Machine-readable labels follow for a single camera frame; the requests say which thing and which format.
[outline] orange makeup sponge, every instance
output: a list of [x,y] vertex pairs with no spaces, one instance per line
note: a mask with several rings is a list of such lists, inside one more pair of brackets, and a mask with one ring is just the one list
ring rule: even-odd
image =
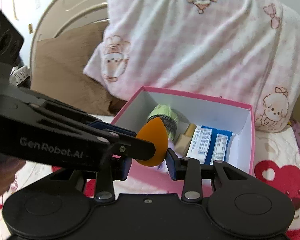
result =
[[155,147],[154,156],[148,161],[136,160],[138,163],[148,167],[158,166],[166,157],[168,149],[167,130],[160,117],[156,117],[147,122],[138,132],[137,138],[152,142]]

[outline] white box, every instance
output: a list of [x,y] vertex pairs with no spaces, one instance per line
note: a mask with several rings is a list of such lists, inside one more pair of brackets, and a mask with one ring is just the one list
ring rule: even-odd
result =
[[[178,115],[176,138],[188,124],[203,125],[233,133],[226,161],[252,174],[254,157],[254,117],[251,105],[189,92],[141,87],[116,115],[112,124],[138,132],[158,105],[169,105]],[[133,161],[130,176],[168,192],[181,193],[183,181],[172,181],[166,174]]]

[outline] green knitted item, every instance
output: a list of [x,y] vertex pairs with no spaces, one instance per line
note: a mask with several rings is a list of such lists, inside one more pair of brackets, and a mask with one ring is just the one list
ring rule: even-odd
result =
[[156,117],[160,117],[164,126],[166,127],[168,138],[173,141],[177,132],[177,125],[179,122],[178,116],[171,110],[170,106],[158,105],[148,116],[148,122]]

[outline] brown pillow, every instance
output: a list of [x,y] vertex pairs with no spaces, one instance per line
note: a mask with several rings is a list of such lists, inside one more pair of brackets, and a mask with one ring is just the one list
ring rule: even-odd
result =
[[69,30],[54,39],[39,41],[31,89],[90,114],[116,114],[125,101],[110,95],[82,73],[107,22]]

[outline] mattress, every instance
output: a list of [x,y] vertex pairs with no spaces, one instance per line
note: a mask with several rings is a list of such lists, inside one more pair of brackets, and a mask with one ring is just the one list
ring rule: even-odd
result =
[[[111,122],[112,116],[96,116],[104,122]],[[292,202],[300,203],[300,154],[295,135],[298,133],[298,124],[288,125],[279,133],[256,131],[254,175],[264,182],[276,187],[287,194]],[[2,203],[15,191],[43,178],[56,170],[56,167],[27,162],[16,175],[16,180],[0,201],[0,240],[6,239],[10,233],[2,219]],[[94,181],[88,181],[85,194],[92,196]],[[119,193],[159,194],[169,192],[165,188],[156,187],[140,181],[136,176],[128,176],[126,181],[114,181],[116,198]],[[289,236],[300,240],[300,206],[295,208]]]

